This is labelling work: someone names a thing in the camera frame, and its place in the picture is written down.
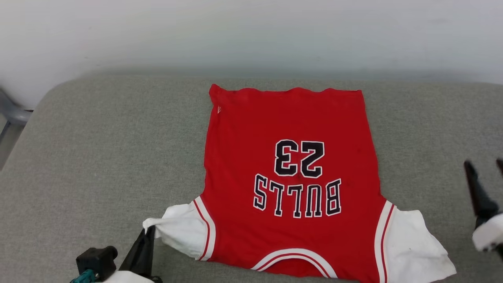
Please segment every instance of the white wall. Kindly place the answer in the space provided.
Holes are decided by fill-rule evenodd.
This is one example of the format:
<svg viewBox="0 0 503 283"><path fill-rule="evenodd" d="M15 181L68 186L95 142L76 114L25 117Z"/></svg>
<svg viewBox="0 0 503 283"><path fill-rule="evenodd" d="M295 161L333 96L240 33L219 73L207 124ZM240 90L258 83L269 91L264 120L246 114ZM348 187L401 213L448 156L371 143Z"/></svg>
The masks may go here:
<svg viewBox="0 0 503 283"><path fill-rule="evenodd" d="M503 83L500 0L2 0L0 86L33 108L81 75Z"/></svg>

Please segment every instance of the red jersey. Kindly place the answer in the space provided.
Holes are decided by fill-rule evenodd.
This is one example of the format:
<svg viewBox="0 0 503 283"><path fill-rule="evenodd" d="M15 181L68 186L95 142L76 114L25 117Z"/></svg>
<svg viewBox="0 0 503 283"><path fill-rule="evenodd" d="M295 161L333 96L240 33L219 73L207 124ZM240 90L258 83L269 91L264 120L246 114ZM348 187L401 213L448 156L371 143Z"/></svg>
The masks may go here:
<svg viewBox="0 0 503 283"><path fill-rule="evenodd" d="M361 91L210 89L200 259L386 282L394 206L380 193Z"/></svg>

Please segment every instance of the white sleeve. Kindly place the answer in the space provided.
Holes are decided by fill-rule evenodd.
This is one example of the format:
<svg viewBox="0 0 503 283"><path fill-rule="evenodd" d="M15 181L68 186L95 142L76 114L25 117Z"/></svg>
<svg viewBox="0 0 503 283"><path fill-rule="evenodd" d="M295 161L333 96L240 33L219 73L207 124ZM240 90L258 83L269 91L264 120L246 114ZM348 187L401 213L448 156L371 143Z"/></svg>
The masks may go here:
<svg viewBox="0 0 503 283"><path fill-rule="evenodd" d="M429 283L456 274L419 210L395 208L384 241L389 283Z"/></svg>
<svg viewBox="0 0 503 283"><path fill-rule="evenodd" d="M208 228L194 202L170 206L162 219L148 218L143 222L145 230L152 225L156 227L156 238L190 257L201 258Z"/></svg>

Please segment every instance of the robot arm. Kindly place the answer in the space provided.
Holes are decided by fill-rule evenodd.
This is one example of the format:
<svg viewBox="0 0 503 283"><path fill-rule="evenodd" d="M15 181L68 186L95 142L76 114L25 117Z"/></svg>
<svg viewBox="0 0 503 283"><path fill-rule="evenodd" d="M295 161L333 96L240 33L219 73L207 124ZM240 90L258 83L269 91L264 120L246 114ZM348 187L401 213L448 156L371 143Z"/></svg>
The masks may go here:
<svg viewBox="0 0 503 283"><path fill-rule="evenodd" d="M503 160L496 161L503 175ZM470 161L464 163L473 212L477 217L472 240L478 251L495 250L503 259L503 214L478 181L478 175Z"/></svg>
<svg viewBox="0 0 503 283"><path fill-rule="evenodd" d="M118 271L114 263L117 249L108 246L103 249L89 248L77 257L79 277L70 283L162 283L152 276L155 226L141 231Z"/></svg>

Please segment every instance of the chicago bulls jersey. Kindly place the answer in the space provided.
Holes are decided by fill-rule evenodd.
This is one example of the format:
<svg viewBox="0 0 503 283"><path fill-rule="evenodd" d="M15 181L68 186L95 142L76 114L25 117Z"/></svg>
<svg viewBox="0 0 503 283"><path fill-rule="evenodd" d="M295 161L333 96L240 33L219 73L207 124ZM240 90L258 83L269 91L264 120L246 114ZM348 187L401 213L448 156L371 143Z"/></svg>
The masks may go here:
<svg viewBox="0 0 503 283"><path fill-rule="evenodd" d="M210 97L203 193L144 227L156 225L167 244L199 260L391 282L386 241L402 211L380 193L361 91L213 85ZM181 226L193 233L172 231Z"/></svg>

